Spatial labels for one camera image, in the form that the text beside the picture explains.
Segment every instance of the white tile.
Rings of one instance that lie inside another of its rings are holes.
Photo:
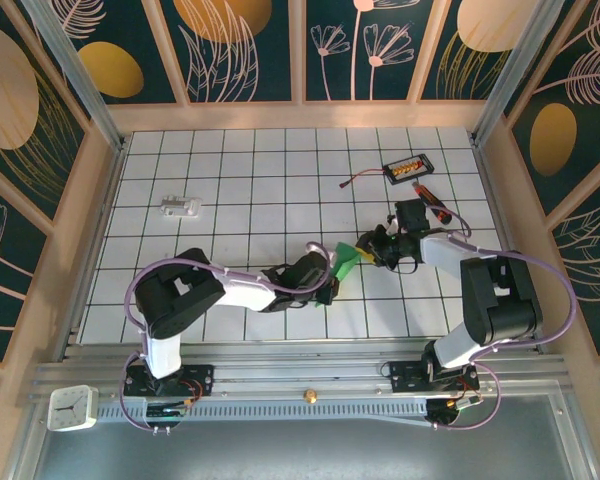
[[[247,310],[245,340],[284,340],[284,312]]]
[[[135,132],[129,153],[159,153],[163,132]]]
[[[192,151],[196,153],[221,152],[223,139],[223,130],[197,130],[193,136]]]
[[[249,265],[270,266],[285,262],[284,235],[251,235]]]
[[[381,150],[382,164],[389,165],[400,160],[413,157],[411,150]]]
[[[317,203],[287,205],[287,232],[319,232],[320,206]]]
[[[447,312],[449,331],[464,323],[464,313],[462,312],[461,298],[445,298],[444,310]]]
[[[176,243],[176,253],[180,255],[190,248],[199,248],[204,252],[207,260],[210,260],[213,246],[213,237],[211,235],[187,235],[178,237]]]
[[[469,135],[463,127],[438,127],[442,148],[471,148]]]
[[[135,268],[140,237],[109,237],[100,268]]]
[[[249,233],[250,210],[249,205],[219,205],[216,210],[216,229],[214,233]],[[182,226],[180,227],[180,233],[183,233]]]
[[[284,152],[284,129],[256,130],[256,152]]]
[[[440,288],[444,297],[461,297],[462,285],[460,279],[454,277],[450,273],[438,268],[438,280],[440,280]]]
[[[225,130],[224,152],[253,152],[253,130]]]
[[[382,168],[380,152],[377,150],[349,152],[351,159],[351,174],[355,175],[368,168]]]
[[[156,178],[186,178],[189,171],[189,154],[160,155]]]
[[[329,338],[367,338],[364,302],[333,302],[327,309]]]
[[[382,174],[369,174],[357,177],[345,188],[352,188],[356,202],[386,202],[387,189]]]
[[[92,304],[122,304],[133,270],[99,270],[91,297]]]
[[[460,201],[458,202],[458,213],[460,213],[471,228],[495,228],[493,216],[486,200],[474,202]]]
[[[221,153],[193,153],[189,162],[189,178],[219,177]]]
[[[478,173],[472,150],[445,150],[444,156],[447,159],[449,173]]]
[[[469,243],[490,250],[502,249],[498,233],[495,230],[475,230],[469,239]]]
[[[284,152],[256,152],[253,156],[254,177],[284,177]]]
[[[200,343],[204,334],[206,322],[206,314],[200,315],[195,321],[189,325],[184,332],[180,334],[180,343]]]
[[[160,153],[189,153],[193,132],[164,132]]]
[[[399,150],[411,148],[409,146],[409,137],[407,129],[401,128],[379,128],[378,139],[380,140],[380,148]]]
[[[113,210],[108,234],[122,237],[141,236],[146,216],[146,207],[116,208]]]
[[[287,310],[287,339],[307,340],[325,338],[325,308],[309,305],[306,308]]]
[[[229,342],[244,338],[245,309],[218,305],[207,311],[205,342]]]
[[[440,337],[449,333],[440,298],[417,298],[404,301],[407,324],[412,337]]]
[[[283,233],[284,205],[254,205],[251,210],[251,233]]]
[[[316,131],[313,128],[287,129],[287,152],[316,150]]]
[[[322,213],[323,232],[355,232],[356,216],[352,203],[323,203]]]
[[[317,175],[316,152],[287,152],[287,176]]]
[[[320,175],[351,176],[349,168],[349,152],[318,152],[318,170]]]
[[[93,305],[89,308],[80,343],[120,343],[123,324],[122,305]]]
[[[349,180],[349,176],[320,177],[320,201],[322,202],[353,202],[351,185],[340,188],[340,184]]]
[[[152,180],[123,180],[116,199],[116,207],[146,207],[151,196]]]
[[[406,337],[407,318],[402,300],[367,300],[369,337]]]
[[[402,298],[400,274],[391,272],[384,267],[362,265],[362,286],[366,300]]]
[[[178,237],[144,237],[140,245],[140,256],[138,257],[138,268],[144,268],[150,263],[173,258],[176,252],[176,240]]]
[[[377,150],[378,134],[375,128],[347,128],[349,150]]]
[[[253,153],[223,153],[222,177],[251,177],[253,175]]]
[[[410,272],[412,269],[411,265],[404,265],[401,272]],[[402,277],[404,298],[440,297],[442,295],[436,269],[430,265],[420,265],[415,273],[400,275],[400,277]]]
[[[457,200],[482,200],[487,198],[480,175],[477,173],[451,175],[451,182]]]
[[[440,139],[435,127],[409,128],[411,148],[440,148]]]
[[[211,261],[224,267],[246,267],[249,258],[248,235],[216,235]]]
[[[158,155],[129,155],[122,174],[123,180],[152,179],[156,174]]]
[[[203,205],[200,207],[197,218],[183,218],[180,220],[180,235],[211,235],[213,234],[215,222],[216,207]]]
[[[347,131],[344,128],[319,128],[318,150],[347,150]]]
[[[188,178],[186,197],[195,197],[202,200],[203,205],[215,205],[218,201],[217,178]]]
[[[251,203],[284,203],[284,178],[254,177]]]
[[[184,187],[186,179],[179,180],[156,180],[153,182],[153,190],[151,191],[151,205],[160,206],[162,199],[168,195],[181,197],[184,195]]]
[[[308,242],[319,242],[320,234],[315,233],[291,233],[286,235],[287,263],[293,265],[307,253]]]
[[[368,232],[375,230],[379,224],[387,224],[389,204],[387,202],[356,203],[356,221],[358,231]]]
[[[318,177],[287,177],[287,203],[318,202]]]
[[[220,178],[218,203],[243,205],[251,203],[250,178]]]
[[[361,300],[362,298],[362,274],[360,273],[360,267],[353,267],[340,283],[340,290],[338,291],[336,300]]]

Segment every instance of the red wire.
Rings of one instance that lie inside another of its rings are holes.
[[[384,172],[383,169],[381,168],[367,168],[366,170],[362,170],[361,172],[356,173],[355,175],[353,175],[349,180],[347,180],[346,182],[343,182],[340,184],[340,188],[344,188],[347,185],[349,185],[351,182],[353,182],[357,177],[359,177],[360,175],[364,175],[365,173],[368,172]]]

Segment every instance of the yellow object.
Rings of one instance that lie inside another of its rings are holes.
[[[578,134],[573,112],[560,103],[544,107],[531,128],[531,163],[545,177],[555,175],[567,163]]]
[[[225,1],[236,18],[237,27],[229,21]],[[244,19],[254,37],[264,30],[271,18],[271,0],[174,0],[173,3],[191,30],[219,43],[243,39],[239,30],[235,33],[236,28],[240,29],[239,17]]]
[[[304,392],[304,401],[310,404],[314,404],[318,401],[318,394],[315,390],[309,389]]]
[[[40,100],[33,67],[11,38],[0,30],[0,148],[24,145],[38,122]]]
[[[137,95],[144,87],[140,65],[125,50],[108,42],[93,42],[78,52],[96,88],[116,98]]]
[[[462,0],[458,33],[478,52],[504,52],[516,46],[538,0]]]

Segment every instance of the red-handled screwdriver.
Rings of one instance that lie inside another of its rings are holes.
[[[413,182],[412,185],[413,185],[414,190],[418,194],[418,196],[422,199],[422,201],[426,205],[447,208],[445,206],[445,204],[442,203],[438,199],[438,197],[436,197],[433,193],[431,193],[429,191],[429,189],[427,187],[425,187],[424,185],[421,185],[418,182]],[[436,212],[437,212],[436,217],[438,218],[440,223],[442,223],[443,225],[449,225],[451,223],[451,215],[449,215],[446,212],[442,212],[440,210],[437,210],[437,211],[434,210],[434,213],[436,213]]]

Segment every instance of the analog clock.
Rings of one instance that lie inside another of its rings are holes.
[[[98,411],[98,390],[88,385],[59,388],[51,393],[47,428],[68,432],[92,427]]]

